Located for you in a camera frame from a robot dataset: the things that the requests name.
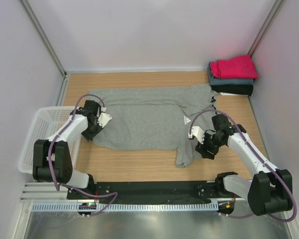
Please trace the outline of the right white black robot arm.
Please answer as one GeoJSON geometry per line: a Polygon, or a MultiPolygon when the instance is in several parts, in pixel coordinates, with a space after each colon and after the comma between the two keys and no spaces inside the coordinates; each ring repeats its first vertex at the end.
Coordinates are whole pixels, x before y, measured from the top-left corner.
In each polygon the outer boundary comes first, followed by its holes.
{"type": "Polygon", "coordinates": [[[252,180],[246,180],[236,172],[216,176],[214,190],[220,197],[229,194],[248,202],[256,216],[273,215],[294,208],[291,173],[271,163],[252,143],[247,131],[224,114],[212,117],[211,133],[191,125],[188,137],[195,138],[195,150],[205,159],[214,159],[219,149],[226,146],[233,150],[244,163],[252,180]]]}

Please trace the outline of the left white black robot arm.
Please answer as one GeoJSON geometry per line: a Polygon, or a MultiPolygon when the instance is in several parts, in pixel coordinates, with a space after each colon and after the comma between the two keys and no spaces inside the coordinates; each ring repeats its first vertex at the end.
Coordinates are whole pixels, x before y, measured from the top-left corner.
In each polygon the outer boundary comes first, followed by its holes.
{"type": "Polygon", "coordinates": [[[74,169],[70,147],[79,136],[92,141],[112,117],[106,108],[93,100],[86,100],[83,107],[75,107],[64,125],[47,139],[38,139],[33,147],[32,175],[38,182],[53,182],[78,188],[84,199],[91,199],[96,187],[91,176],[74,169]]]}

